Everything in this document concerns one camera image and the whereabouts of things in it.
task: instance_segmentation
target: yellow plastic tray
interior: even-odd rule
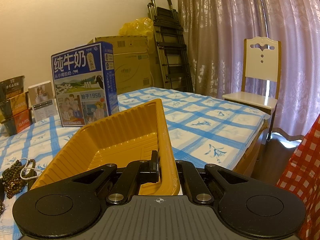
[[[180,190],[162,101],[155,99],[82,127],[58,152],[31,189],[97,168],[125,167],[159,152],[161,177],[146,183],[139,195],[177,195]]]

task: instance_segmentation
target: crosshair marking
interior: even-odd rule
[[[165,200],[163,198],[157,198],[155,201],[157,201],[158,203],[162,203]]]

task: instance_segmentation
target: chair backrest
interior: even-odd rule
[[[244,39],[244,63],[241,91],[245,90],[245,78],[257,78],[277,82],[279,93],[281,75],[281,42],[267,37]]]

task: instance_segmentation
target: floor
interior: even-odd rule
[[[275,185],[300,141],[289,142],[280,134],[273,133],[271,140],[261,146],[261,155],[251,177]]]

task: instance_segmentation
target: blue milk box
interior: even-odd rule
[[[51,65],[63,127],[119,112],[112,44],[96,42],[54,54]]]

